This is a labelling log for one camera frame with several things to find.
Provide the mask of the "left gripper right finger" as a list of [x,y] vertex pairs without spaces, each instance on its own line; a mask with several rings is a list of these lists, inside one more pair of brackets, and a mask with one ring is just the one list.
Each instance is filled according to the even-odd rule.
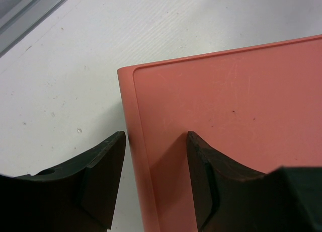
[[198,231],[321,231],[321,168],[246,167],[187,134]]

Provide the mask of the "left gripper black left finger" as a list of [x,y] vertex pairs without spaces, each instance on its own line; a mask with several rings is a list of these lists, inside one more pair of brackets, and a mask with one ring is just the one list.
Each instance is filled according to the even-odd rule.
[[1,231],[108,231],[125,157],[123,131],[35,175],[1,176]]

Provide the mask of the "orange drawer box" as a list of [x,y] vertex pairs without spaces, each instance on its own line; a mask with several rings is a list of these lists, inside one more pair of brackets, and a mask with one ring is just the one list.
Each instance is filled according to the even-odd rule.
[[261,172],[321,166],[321,36],[123,67],[145,231],[196,231],[188,131]]

